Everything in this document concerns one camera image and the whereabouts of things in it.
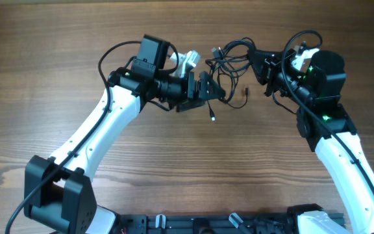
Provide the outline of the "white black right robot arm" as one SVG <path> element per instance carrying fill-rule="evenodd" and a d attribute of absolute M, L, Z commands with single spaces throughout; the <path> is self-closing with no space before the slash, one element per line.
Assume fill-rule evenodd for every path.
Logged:
<path fill-rule="evenodd" d="M 247 54 L 267 96 L 280 92 L 298 104 L 298 132 L 332 177 L 353 231 L 374 233 L 374 173 L 340 103 L 346 80 L 343 58 L 302 47 L 286 52 L 249 49 Z"/>

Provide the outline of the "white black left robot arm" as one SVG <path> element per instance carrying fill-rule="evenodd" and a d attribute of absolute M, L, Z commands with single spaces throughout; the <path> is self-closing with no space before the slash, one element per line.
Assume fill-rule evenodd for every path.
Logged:
<path fill-rule="evenodd" d="M 95 109 L 72 137 L 25 168 L 24 215 L 59 233 L 116 233 L 120 215 L 98 205 L 92 181 L 122 130 L 155 98 L 185 111 L 225 95 L 207 73 L 182 76 L 118 68 L 106 81 Z"/>

